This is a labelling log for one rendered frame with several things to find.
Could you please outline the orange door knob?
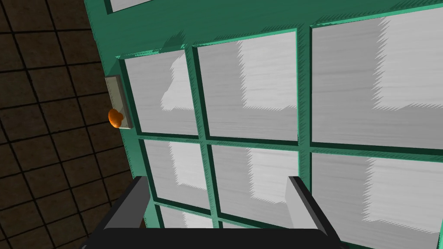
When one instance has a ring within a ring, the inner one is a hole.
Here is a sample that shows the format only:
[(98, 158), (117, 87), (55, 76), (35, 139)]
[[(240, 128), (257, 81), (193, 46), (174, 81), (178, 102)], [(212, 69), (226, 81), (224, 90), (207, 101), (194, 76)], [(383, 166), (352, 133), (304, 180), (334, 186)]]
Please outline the orange door knob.
[(122, 121), (124, 120), (124, 116), (121, 112), (116, 109), (111, 109), (108, 112), (108, 119), (110, 124), (115, 128), (120, 128), (122, 125)]

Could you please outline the green paned door leaf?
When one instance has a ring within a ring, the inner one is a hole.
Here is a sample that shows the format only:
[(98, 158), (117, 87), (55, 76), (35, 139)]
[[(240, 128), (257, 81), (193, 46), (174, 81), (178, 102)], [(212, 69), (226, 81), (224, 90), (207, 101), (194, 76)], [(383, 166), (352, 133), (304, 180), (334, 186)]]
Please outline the green paned door leaf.
[(151, 198), (81, 249), (443, 249), (443, 0), (84, 3)]

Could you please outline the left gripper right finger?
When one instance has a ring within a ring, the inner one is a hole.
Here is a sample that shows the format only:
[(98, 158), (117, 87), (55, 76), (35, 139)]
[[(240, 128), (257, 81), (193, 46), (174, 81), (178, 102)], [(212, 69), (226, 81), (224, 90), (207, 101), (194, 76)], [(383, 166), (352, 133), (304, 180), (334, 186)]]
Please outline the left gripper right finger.
[(337, 236), (330, 221), (300, 177), (288, 177), (285, 200), (295, 229), (317, 229), (326, 236)]

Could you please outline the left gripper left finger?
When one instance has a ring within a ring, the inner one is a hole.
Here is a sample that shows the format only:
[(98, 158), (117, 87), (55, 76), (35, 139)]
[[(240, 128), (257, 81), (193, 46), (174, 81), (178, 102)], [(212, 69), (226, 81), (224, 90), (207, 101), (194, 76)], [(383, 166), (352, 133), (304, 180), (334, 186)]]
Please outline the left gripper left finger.
[(151, 194), (148, 178), (135, 177), (98, 225), (98, 231), (108, 228), (139, 228)]

